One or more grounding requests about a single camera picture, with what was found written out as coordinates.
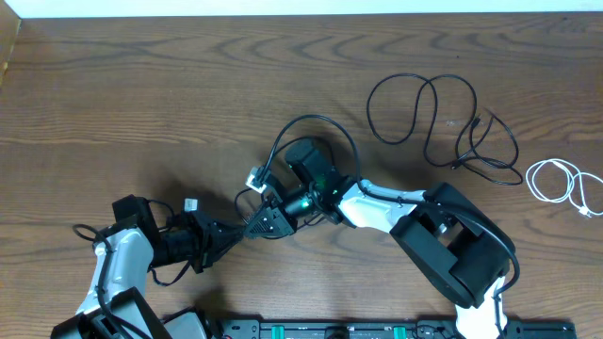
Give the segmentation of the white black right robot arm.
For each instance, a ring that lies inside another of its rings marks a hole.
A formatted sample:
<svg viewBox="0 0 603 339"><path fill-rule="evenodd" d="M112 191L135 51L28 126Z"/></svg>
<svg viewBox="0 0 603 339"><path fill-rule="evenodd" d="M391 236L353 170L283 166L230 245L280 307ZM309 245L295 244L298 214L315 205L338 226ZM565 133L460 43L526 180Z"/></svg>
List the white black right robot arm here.
<svg viewBox="0 0 603 339"><path fill-rule="evenodd" d="M276 240L300 219L321 214L333 224L389 234L428 281L454 303L464 338L501 338L508 323L502 294L519 276L512 240L449 184L399 191L369 180L312 179L274 193L246 222L246 236Z"/></svg>

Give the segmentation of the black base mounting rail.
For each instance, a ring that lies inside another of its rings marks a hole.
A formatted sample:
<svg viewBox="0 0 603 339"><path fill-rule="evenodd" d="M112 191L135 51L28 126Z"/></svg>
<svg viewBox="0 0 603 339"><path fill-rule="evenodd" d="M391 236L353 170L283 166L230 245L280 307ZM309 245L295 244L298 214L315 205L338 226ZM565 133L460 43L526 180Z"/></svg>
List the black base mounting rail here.
<svg viewBox="0 0 603 339"><path fill-rule="evenodd" d="M568 322L511 320L505 328L509 339L577 339ZM269 322L255 319L223 319L207 334L210 339L462 339L453 320L402 322Z"/></svg>

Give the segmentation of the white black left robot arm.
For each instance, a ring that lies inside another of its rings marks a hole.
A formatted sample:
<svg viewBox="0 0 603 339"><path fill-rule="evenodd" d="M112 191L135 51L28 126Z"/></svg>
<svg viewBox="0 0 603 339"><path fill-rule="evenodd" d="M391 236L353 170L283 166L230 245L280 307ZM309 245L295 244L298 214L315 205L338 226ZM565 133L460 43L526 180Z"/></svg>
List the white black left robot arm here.
<svg viewBox="0 0 603 339"><path fill-rule="evenodd" d="M161 231L150 216L135 213L93 233L96 267L75 316L56 325L53 338L221 338L223 330L195 308L161 319L144 298L147 276L162 266L183 263L203 272L242 239L242 228L203 213L184 212Z"/></svg>

